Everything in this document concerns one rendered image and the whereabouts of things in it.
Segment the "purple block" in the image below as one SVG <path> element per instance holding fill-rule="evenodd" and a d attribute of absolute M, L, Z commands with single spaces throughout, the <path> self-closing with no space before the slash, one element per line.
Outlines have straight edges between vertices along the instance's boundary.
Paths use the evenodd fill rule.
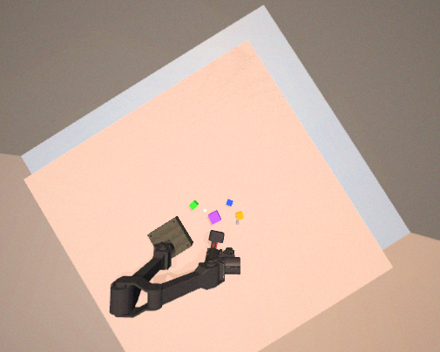
<path fill-rule="evenodd" d="M 218 213 L 217 210 L 215 210 L 214 212 L 208 214 L 208 218 L 211 221 L 212 224 L 215 224 L 217 222 L 219 222 L 221 220 L 221 217 Z"/>

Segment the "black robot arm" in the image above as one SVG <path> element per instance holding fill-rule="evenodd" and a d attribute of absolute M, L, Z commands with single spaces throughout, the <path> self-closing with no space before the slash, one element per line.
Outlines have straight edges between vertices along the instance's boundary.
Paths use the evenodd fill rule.
<path fill-rule="evenodd" d="M 240 274 L 240 257 L 226 247 L 221 257 L 209 254 L 190 274 L 158 284 L 149 282 L 159 270 L 172 266 L 174 246 L 170 240 L 153 245 L 153 257 L 132 276 L 122 276 L 110 285 L 110 313 L 133 318 L 144 311 L 158 311 L 162 306 L 198 289 L 213 289 L 225 281 L 225 274 Z M 135 306 L 140 292 L 147 293 L 147 303 Z"/>

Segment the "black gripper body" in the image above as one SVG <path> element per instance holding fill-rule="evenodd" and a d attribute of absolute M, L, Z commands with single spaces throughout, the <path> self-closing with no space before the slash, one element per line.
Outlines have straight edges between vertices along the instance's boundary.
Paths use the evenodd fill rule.
<path fill-rule="evenodd" d="M 209 234 L 209 239 L 211 241 L 211 247 L 207 249 L 206 251 L 206 257 L 209 254 L 215 254 L 218 257 L 221 257 L 220 251 L 216 248 L 217 242 L 218 243 L 223 243 L 224 241 L 224 232 L 220 232 L 220 231 L 215 231 L 215 230 L 211 230 L 210 234 Z M 213 244 L 214 243 L 214 244 Z"/>

